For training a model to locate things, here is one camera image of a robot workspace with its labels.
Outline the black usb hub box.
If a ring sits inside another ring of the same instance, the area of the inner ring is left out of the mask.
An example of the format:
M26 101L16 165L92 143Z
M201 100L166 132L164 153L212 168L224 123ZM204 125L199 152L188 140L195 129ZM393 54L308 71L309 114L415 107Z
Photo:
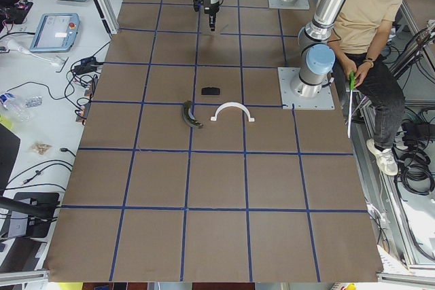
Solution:
M75 65L73 73L76 75L83 75L85 73L95 72L104 62L99 62L94 56L86 57L80 60L80 64Z

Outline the green handled metal rod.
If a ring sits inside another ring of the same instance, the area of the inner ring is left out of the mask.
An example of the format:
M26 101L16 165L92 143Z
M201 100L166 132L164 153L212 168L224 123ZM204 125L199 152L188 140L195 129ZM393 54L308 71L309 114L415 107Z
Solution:
M355 72L351 71L349 74L349 107L347 115L347 136L351 137L351 119L352 119L352 106L353 106L353 91L355 88Z

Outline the black rectangular plastic block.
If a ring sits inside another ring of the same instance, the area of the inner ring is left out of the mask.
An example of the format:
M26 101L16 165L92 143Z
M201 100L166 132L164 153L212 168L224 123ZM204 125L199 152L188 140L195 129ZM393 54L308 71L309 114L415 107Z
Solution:
M202 96L220 96L221 90L217 87L204 87L201 89Z

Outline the clear plastic water bottle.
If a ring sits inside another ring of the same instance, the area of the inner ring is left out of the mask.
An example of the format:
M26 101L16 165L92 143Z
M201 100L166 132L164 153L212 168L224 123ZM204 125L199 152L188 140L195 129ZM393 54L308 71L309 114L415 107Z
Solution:
M30 109L42 105L42 102L41 96L21 98L10 92L1 93L1 105L15 119L21 122L30 120L32 117Z

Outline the person in beige shirt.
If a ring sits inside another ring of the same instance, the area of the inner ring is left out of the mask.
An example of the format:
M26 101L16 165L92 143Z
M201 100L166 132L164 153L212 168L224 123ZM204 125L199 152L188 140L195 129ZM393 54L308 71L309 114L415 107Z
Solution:
M379 150L391 149L404 115L405 97L380 55L387 45L402 0L346 0L329 40L336 60L334 82L342 106L346 85L355 72L355 88L375 108L372 139Z

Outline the dark green curved part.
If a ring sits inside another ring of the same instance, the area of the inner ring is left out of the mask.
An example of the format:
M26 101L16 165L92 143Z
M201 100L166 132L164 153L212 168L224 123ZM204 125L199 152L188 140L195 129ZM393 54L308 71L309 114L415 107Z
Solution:
M192 101L186 101L182 107L182 117L184 122L191 128L202 128L203 123L198 121L192 113Z

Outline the white semicircular bracket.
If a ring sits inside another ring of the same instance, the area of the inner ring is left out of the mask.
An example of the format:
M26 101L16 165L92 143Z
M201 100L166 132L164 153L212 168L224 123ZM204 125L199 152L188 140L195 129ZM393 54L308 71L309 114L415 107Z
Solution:
M212 122L216 122L218 120L218 117L222 112L230 112L230 111L238 111L239 113L242 113L242 115L245 115L247 117L248 122L255 122L256 119L254 116L251 115L250 110L239 102L229 101L221 104L217 107L215 110L215 113L209 118Z

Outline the small bag of snacks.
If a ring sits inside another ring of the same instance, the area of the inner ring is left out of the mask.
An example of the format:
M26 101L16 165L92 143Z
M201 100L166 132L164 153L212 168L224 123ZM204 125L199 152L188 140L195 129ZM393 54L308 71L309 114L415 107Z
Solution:
M36 153L40 156L44 156L52 146L47 143L40 143L40 142L34 142L30 147L29 150L33 153Z

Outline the near blue teach pendant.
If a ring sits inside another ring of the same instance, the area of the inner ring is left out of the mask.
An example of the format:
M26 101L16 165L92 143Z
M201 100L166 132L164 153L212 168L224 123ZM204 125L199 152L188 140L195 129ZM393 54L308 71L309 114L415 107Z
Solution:
M75 43L79 27L80 18L76 13L43 14L30 52L68 52Z

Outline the white shoe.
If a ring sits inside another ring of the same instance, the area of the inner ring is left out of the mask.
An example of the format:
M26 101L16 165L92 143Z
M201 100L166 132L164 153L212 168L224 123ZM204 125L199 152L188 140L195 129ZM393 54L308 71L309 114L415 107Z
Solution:
M384 149L382 151L377 149L374 139L368 139L366 146L369 152L376 158L377 166L382 173L388 176L396 176L398 174L398 165L391 149Z

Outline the black laptop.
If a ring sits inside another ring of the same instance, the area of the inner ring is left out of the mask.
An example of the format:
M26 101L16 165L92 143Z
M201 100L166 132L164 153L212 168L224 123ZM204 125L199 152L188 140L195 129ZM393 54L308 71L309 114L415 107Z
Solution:
M1 182L1 194L4 193L4 189L7 187L7 183L10 180L10 175L14 168L16 158L18 157L18 151L20 148L20 138L17 137L11 130L1 125L1 148L0 148L0 182Z

